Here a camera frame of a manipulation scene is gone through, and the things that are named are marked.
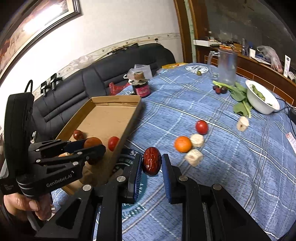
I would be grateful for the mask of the person left hand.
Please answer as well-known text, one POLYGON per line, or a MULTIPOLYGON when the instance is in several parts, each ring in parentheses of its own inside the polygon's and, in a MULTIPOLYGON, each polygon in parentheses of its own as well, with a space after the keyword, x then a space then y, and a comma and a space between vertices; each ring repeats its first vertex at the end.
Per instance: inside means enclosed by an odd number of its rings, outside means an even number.
POLYGON ((27 220, 27 212, 36 214, 40 220, 48 220, 52 216, 52 199, 50 194, 40 196, 38 200, 29 199, 19 193, 4 196, 4 206, 8 213, 21 221, 27 220))

